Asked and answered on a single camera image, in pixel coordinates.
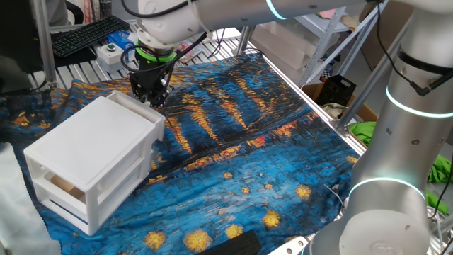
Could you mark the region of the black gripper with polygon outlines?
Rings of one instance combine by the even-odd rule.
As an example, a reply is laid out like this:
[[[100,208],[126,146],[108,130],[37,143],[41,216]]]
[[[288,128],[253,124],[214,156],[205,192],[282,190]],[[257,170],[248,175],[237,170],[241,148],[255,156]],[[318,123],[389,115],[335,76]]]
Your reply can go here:
[[[151,94],[148,100],[152,108],[162,106],[171,92],[166,82],[161,80],[170,72],[173,62],[155,62],[146,58],[138,58],[138,72],[130,73],[130,83],[134,96],[142,103],[146,101],[146,94]]]

